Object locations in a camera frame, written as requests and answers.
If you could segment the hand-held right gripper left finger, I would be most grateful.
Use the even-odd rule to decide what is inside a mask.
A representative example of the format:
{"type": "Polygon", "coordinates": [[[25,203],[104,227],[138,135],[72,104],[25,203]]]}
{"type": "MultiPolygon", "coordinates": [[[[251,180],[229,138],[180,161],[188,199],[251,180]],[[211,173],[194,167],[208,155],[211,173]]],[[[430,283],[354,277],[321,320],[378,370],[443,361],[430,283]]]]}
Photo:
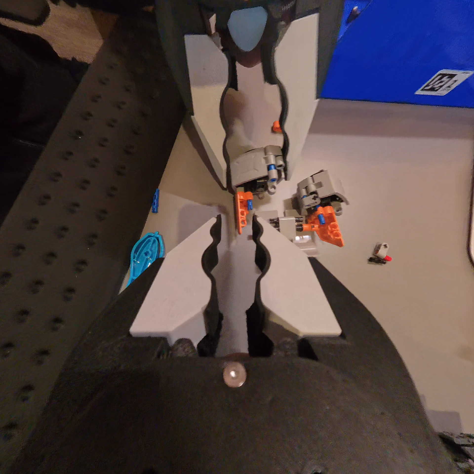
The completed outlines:
{"type": "Polygon", "coordinates": [[[214,243],[211,229],[220,216],[205,224],[167,253],[129,329],[133,337],[163,337],[170,345],[188,339],[194,345],[207,335],[205,308],[211,299],[211,278],[202,258],[214,243]]]}

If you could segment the grey hinged brick piece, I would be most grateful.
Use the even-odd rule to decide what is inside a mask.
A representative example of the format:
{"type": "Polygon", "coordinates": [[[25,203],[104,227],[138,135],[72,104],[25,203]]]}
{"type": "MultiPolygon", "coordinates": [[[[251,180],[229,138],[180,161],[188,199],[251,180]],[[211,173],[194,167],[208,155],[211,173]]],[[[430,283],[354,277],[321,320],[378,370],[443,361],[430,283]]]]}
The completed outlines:
{"type": "Polygon", "coordinates": [[[277,185],[286,178],[281,147],[267,145],[241,154],[230,163],[231,188],[262,196],[273,195],[277,185]]]}

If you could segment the grey orange brick assembly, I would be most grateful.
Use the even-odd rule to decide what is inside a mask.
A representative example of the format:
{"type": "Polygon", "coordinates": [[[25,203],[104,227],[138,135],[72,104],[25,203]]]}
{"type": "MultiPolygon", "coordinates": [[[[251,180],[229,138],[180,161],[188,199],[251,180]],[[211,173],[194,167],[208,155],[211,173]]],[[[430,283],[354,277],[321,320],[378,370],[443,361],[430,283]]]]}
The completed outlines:
{"type": "Polygon", "coordinates": [[[319,242],[344,246],[337,217],[349,202],[340,181],[321,170],[297,184],[295,199],[296,210],[271,211],[267,222],[309,257],[317,256],[319,242]]]}

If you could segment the black perforated foam pad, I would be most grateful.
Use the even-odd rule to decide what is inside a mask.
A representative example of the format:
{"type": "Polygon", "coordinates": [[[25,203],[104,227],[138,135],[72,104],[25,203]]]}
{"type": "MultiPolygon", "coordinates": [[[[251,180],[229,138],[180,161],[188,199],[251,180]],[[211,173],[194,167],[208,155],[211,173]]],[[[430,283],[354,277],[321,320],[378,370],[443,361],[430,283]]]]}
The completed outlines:
{"type": "Polygon", "coordinates": [[[184,116],[155,16],[119,19],[1,226],[1,473],[117,295],[184,116]]]}

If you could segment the white tablet stand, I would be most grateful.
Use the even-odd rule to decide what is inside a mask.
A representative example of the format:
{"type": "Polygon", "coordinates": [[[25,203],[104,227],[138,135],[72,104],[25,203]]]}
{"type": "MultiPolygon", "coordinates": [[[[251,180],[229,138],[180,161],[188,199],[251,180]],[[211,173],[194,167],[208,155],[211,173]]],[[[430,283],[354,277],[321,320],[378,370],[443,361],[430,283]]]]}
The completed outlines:
{"type": "Polygon", "coordinates": [[[466,240],[466,252],[471,267],[474,268],[474,177],[471,180],[471,193],[468,211],[468,232],[466,240]]]}

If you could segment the person's black clothing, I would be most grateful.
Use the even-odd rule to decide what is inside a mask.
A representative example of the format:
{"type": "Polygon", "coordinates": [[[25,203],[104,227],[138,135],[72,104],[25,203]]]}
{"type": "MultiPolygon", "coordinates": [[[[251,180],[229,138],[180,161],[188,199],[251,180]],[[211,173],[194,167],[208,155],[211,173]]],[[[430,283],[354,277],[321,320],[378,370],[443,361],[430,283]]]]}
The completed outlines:
{"type": "Polygon", "coordinates": [[[0,222],[38,161],[89,65],[38,35],[0,27],[0,222]]]}

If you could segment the small grey red-pinned brick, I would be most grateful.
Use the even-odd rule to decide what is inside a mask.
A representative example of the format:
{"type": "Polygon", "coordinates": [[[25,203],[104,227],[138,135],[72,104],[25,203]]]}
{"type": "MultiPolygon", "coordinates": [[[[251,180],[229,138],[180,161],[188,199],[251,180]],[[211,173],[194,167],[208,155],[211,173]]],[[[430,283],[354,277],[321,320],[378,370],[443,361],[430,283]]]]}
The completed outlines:
{"type": "Polygon", "coordinates": [[[386,242],[377,243],[373,249],[371,256],[368,258],[368,263],[385,265],[392,261],[388,255],[389,245],[386,242]]]}

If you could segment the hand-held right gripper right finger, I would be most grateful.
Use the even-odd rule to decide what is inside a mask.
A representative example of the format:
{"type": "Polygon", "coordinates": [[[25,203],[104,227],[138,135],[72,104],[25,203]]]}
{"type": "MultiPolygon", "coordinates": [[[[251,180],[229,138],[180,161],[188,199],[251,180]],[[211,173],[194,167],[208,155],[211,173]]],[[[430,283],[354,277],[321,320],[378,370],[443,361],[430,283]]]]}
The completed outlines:
{"type": "Polygon", "coordinates": [[[252,220],[261,331],[269,339],[340,336],[342,329],[308,256],[270,223],[274,217],[254,215],[252,220]]]}

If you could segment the orange panel brick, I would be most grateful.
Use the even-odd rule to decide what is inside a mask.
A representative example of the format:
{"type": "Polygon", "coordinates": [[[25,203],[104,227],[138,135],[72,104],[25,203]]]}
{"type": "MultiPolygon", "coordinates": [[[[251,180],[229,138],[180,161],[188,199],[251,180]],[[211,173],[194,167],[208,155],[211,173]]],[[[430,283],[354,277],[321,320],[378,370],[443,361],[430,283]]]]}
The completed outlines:
{"type": "Polygon", "coordinates": [[[245,191],[243,187],[237,189],[234,195],[234,215],[236,231],[239,235],[247,226],[247,216],[253,210],[254,196],[251,191],[245,191]]]}

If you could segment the light blue brick separator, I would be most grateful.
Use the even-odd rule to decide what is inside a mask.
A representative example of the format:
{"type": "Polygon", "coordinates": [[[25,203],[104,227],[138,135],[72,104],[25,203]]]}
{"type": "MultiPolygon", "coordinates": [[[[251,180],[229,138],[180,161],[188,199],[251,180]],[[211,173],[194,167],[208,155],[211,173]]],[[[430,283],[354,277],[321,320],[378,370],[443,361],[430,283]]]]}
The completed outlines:
{"type": "Polygon", "coordinates": [[[133,246],[130,254],[128,287],[138,276],[140,276],[150,265],[166,254],[163,236],[160,232],[149,232],[144,234],[133,246]]]}

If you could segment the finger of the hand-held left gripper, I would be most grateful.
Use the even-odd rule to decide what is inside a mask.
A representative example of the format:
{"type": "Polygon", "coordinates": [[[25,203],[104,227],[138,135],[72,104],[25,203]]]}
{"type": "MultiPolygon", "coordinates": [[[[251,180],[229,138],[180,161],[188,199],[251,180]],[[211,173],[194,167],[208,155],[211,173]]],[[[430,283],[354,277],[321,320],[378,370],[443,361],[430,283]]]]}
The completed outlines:
{"type": "Polygon", "coordinates": [[[317,107],[317,60],[319,14],[307,15],[287,26],[274,49],[276,85],[264,86],[264,104],[270,115],[264,119],[265,129],[280,115],[282,145],[285,155],[285,178],[295,171],[317,107]]]}
{"type": "Polygon", "coordinates": [[[224,107],[232,75],[229,55],[219,33],[185,35],[184,42],[193,106],[191,122],[217,181],[233,191],[224,107]]]}

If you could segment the tracked toy brick robot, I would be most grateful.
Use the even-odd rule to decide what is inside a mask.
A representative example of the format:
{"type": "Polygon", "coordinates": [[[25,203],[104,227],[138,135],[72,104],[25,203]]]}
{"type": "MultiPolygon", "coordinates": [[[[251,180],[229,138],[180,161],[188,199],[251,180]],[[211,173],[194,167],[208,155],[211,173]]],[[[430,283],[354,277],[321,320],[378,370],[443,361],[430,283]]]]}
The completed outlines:
{"type": "Polygon", "coordinates": [[[468,433],[438,433],[459,472],[474,473],[474,435],[468,433]]]}

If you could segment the blue bin with white tag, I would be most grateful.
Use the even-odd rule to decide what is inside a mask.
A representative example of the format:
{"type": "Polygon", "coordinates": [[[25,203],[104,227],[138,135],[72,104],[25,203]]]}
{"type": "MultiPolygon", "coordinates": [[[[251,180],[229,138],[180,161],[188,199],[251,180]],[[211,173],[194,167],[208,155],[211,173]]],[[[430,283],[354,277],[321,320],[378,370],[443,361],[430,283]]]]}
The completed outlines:
{"type": "Polygon", "coordinates": [[[344,1],[320,97],[473,109],[472,0],[344,1]]]}

